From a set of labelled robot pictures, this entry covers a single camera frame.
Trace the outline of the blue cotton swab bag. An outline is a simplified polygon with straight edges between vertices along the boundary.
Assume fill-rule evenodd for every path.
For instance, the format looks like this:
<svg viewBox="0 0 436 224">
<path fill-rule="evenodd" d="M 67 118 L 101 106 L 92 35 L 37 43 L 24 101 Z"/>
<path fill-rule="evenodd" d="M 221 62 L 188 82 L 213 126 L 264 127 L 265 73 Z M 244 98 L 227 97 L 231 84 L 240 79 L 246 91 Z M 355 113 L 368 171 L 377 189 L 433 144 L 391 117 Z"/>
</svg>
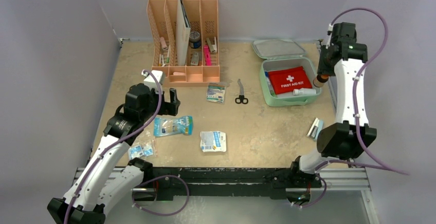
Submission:
<svg viewBox="0 0 436 224">
<path fill-rule="evenodd" d="M 180 118 L 155 118 L 153 134 L 155 137 L 165 137 L 173 135 L 190 136 L 193 132 L 192 116 L 182 116 Z"/>
</svg>

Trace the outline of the white gauze dressing packet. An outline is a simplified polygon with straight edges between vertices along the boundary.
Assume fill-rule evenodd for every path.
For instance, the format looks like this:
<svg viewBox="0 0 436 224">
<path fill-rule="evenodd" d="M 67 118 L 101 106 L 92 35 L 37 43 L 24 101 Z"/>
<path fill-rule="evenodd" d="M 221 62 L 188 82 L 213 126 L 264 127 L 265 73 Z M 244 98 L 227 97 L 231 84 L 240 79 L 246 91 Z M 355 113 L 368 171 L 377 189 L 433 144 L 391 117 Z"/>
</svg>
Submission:
<svg viewBox="0 0 436 224">
<path fill-rule="evenodd" d="M 203 152 L 226 152 L 226 133 L 221 131 L 200 132 L 200 148 Z"/>
</svg>

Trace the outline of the small white bottle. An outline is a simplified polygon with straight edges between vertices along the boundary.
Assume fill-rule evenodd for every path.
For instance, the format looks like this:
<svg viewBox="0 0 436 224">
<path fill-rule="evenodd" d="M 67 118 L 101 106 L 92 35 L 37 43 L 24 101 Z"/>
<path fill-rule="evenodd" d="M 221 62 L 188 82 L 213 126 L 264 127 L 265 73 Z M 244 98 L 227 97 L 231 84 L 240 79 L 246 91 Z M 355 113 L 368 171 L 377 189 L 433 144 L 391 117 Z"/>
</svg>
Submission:
<svg viewBox="0 0 436 224">
<path fill-rule="evenodd" d="M 317 90 L 312 88 L 301 88 L 301 89 L 293 90 L 294 96 L 314 96 L 316 94 L 317 94 Z"/>
</svg>

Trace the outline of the red zipper pouch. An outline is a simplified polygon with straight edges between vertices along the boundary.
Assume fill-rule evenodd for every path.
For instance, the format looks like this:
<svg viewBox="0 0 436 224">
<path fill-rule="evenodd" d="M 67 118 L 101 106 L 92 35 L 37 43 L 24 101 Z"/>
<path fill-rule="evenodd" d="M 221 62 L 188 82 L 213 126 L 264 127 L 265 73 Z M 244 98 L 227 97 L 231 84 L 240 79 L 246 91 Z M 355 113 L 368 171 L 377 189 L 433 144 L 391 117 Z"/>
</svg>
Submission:
<svg viewBox="0 0 436 224">
<path fill-rule="evenodd" d="M 302 66 L 268 72 L 275 94 L 293 92 L 294 89 L 312 88 Z"/>
</svg>

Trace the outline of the brown bottle orange cap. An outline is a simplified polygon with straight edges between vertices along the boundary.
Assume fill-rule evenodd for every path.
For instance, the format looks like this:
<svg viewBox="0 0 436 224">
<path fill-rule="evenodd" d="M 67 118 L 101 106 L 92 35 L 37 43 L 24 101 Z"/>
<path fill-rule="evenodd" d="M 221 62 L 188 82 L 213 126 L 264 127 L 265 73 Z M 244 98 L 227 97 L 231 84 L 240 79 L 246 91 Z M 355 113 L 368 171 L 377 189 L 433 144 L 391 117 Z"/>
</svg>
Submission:
<svg viewBox="0 0 436 224">
<path fill-rule="evenodd" d="M 329 80 L 329 77 L 330 77 L 329 75 L 318 74 L 313 79 L 313 86 L 317 88 L 321 88 Z"/>
</svg>

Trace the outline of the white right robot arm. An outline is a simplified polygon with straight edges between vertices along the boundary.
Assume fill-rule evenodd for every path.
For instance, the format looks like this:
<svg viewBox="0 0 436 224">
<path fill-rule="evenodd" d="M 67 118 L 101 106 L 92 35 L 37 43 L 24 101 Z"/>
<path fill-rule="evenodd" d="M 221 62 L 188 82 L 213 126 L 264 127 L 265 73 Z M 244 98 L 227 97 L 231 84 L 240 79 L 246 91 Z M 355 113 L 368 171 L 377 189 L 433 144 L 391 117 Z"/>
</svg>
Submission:
<svg viewBox="0 0 436 224">
<path fill-rule="evenodd" d="M 292 163 L 288 176 L 292 185 L 302 186 L 309 175 L 315 175 L 335 160 L 359 157 L 375 140 L 377 130 L 369 126 L 362 86 L 367 62 L 368 49 L 357 42 L 355 24 L 342 22 L 329 26 L 313 83 L 319 87 L 329 77 L 337 79 L 335 122 L 319 132 L 314 151 Z"/>
</svg>

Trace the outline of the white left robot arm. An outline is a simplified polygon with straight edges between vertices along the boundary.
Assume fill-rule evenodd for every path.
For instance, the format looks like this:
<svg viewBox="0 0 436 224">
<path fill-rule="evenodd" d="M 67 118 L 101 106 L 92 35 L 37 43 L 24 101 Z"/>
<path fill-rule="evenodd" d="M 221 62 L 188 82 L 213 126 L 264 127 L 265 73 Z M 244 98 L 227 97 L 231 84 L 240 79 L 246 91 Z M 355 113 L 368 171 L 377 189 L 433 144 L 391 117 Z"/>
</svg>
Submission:
<svg viewBox="0 0 436 224">
<path fill-rule="evenodd" d="M 164 91 L 140 83 L 130 87 L 125 102 L 108 120 L 99 147 L 83 173 L 61 198 L 53 198 L 47 210 L 55 223 L 104 223 L 109 211 L 135 186 L 146 188 L 154 181 L 153 165 L 140 158 L 131 160 L 124 171 L 107 183 L 121 157 L 139 133 L 156 115 L 176 116 L 180 101 L 177 91 Z"/>
</svg>

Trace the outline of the clear bag blue packets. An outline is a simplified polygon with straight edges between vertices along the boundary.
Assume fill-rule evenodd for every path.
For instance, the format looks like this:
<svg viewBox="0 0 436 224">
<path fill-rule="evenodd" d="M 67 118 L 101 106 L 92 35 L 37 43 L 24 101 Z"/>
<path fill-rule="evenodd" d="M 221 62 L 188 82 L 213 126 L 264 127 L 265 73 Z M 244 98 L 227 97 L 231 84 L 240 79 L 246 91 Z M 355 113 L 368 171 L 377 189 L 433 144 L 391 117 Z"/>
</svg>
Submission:
<svg viewBox="0 0 436 224">
<path fill-rule="evenodd" d="M 128 149 L 130 160 L 135 158 L 143 159 L 155 155 L 154 142 L 137 143 Z"/>
</svg>

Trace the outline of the small grey box organizer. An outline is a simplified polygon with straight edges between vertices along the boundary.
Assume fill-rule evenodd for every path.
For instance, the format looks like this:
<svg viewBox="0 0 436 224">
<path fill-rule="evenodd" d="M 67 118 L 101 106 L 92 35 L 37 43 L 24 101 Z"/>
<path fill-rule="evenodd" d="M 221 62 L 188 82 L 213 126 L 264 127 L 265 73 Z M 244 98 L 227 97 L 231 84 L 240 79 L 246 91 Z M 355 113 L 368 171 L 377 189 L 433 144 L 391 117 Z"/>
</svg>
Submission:
<svg viewBox="0 0 436 224">
<path fill-rule="evenodd" d="M 195 51 L 192 54 L 192 57 L 190 60 L 190 66 L 198 66 L 200 59 L 201 59 L 201 53 L 199 51 Z"/>
</svg>

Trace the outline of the peach desk organizer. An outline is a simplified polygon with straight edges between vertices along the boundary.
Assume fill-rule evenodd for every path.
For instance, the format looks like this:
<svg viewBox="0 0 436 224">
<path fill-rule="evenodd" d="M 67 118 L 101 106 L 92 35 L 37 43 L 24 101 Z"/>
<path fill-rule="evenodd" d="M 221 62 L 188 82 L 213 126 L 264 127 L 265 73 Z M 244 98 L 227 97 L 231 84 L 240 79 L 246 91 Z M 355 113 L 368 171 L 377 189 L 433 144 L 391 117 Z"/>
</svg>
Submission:
<svg viewBox="0 0 436 224">
<path fill-rule="evenodd" d="M 219 82 L 219 0 L 148 0 L 154 43 L 152 69 L 166 87 Z"/>
</svg>

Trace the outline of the pink tube in organizer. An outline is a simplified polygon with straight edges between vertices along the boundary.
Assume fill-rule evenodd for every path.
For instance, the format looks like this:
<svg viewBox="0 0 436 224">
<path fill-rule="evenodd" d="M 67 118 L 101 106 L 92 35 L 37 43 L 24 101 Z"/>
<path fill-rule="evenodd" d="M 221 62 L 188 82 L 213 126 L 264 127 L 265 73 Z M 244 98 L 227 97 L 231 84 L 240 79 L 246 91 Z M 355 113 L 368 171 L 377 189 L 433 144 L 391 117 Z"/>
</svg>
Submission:
<svg viewBox="0 0 436 224">
<path fill-rule="evenodd" d="M 160 37 L 160 45 L 163 51 L 168 50 L 168 45 L 164 37 Z"/>
</svg>

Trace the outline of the pink item in organizer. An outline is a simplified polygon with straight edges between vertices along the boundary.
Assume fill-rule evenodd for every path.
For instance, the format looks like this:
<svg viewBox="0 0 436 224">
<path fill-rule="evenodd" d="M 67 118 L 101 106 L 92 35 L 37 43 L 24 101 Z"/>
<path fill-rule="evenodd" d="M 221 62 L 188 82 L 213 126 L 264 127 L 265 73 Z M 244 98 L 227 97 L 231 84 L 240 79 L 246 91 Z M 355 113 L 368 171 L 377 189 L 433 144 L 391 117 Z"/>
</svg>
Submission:
<svg viewBox="0 0 436 224">
<path fill-rule="evenodd" d="M 212 63 L 211 63 L 211 55 L 210 55 L 211 51 L 210 51 L 208 45 L 204 45 L 203 46 L 203 54 L 204 54 L 204 58 L 205 58 L 205 65 L 206 66 L 211 66 L 212 65 Z"/>
</svg>

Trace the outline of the dark round jar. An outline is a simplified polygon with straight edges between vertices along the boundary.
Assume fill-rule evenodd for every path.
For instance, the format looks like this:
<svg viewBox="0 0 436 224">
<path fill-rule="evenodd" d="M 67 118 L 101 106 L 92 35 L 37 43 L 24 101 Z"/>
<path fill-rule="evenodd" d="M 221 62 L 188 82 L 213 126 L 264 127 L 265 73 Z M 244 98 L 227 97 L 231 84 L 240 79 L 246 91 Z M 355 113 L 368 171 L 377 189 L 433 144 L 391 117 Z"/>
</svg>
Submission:
<svg viewBox="0 0 436 224">
<path fill-rule="evenodd" d="M 192 30 L 189 35 L 189 46 L 193 49 L 197 49 L 201 47 L 201 44 L 201 33 L 196 30 Z"/>
</svg>

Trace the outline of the grey stapler in organizer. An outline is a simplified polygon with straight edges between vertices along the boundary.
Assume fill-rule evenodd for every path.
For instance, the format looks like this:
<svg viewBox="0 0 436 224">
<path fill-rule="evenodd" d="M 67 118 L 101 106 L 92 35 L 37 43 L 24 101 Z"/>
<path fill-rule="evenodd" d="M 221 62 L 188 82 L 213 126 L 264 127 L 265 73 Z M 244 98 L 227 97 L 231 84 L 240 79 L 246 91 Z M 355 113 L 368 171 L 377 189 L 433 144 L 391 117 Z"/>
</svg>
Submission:
<svg viewBox="0 0 436 224">
<path fill-rule="evenodd" d="M 214 36 L 212 38 L 206 38 L 206 43 L 209 48 L 210 53 L 217 53 L 217 38 Z"/>
</svg>

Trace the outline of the white board in organizer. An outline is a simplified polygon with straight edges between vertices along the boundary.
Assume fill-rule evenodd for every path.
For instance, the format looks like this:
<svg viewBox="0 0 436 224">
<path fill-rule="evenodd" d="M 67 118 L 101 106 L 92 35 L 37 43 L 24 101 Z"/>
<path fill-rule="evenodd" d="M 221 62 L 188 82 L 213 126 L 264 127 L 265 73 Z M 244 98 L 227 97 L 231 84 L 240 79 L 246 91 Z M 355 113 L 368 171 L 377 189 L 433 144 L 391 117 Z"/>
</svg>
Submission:
<svg viewBox="0 0 436 224">
<path fill-rule="evenodd" d="M 176 55 L 178 66 L 185 66 L 191 26 L 182 0 L 177 0 Z"/>
</svg>

